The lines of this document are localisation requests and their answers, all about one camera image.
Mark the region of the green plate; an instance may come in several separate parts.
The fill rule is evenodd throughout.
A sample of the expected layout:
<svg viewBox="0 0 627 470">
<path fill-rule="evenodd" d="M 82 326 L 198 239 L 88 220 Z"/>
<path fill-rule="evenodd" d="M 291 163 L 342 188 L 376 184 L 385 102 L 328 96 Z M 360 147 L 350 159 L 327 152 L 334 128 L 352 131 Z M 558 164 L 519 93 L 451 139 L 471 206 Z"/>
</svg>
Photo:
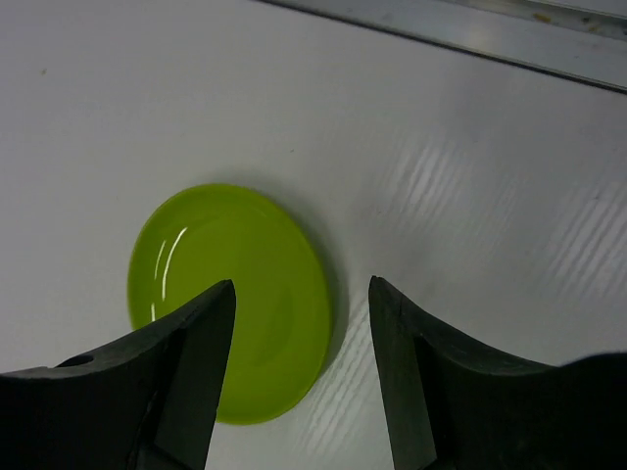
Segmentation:
<svg viewBox="0 0 627 470">
<path fill-rule="evenodd" d="M 334 323 L 321 257 L 280 205 L 229 184 L 170 197 L 148 218 L 132 251 L 130 322 L 141 328 L 224 279 L 234 285 L 236 313 L 217 420 L 266 422 L 314 385 Z"/>
</svg>

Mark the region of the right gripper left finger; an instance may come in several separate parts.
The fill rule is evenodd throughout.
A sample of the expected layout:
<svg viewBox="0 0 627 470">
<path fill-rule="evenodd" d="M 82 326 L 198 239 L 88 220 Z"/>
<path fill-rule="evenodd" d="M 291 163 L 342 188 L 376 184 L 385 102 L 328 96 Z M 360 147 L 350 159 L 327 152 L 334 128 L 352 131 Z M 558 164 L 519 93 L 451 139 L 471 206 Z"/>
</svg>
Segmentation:
<svg viewBox="0 0 627 470">
<path fill-rule="evenodd" d="M 235 309 L 223 280 L 107 345 L 2 374 L 2 468 L 204 468 Z"/>
</svg>

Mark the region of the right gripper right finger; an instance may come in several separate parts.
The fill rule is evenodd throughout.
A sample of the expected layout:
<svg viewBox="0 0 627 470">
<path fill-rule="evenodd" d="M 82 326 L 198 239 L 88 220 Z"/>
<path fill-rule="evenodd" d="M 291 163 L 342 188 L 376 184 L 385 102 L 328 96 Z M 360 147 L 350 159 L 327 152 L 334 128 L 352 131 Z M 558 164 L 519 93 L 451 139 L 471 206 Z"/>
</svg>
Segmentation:
<svg viewBox="0 0 627 470">
<path fill-rule="evenodd" d="M 381 277 L 370 330 L 398 469 L 622 469 L 626 356 L 562 366 L 481 343 Z"/>
</svg>

